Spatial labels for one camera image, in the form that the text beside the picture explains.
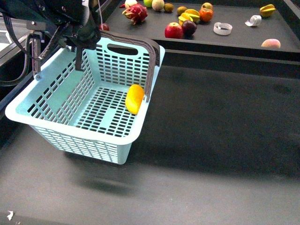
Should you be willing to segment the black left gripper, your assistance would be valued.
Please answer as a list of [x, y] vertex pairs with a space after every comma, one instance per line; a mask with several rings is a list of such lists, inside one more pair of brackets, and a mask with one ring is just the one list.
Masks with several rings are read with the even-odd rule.
[[99, 7], [96, 0], [68, 0], [64, 6], [70, 22], [64, 36], [67, 45], [76, 47], [75, 69], [82, 71], [83, 49], [96, 49], [101, 38], [99, 32]]

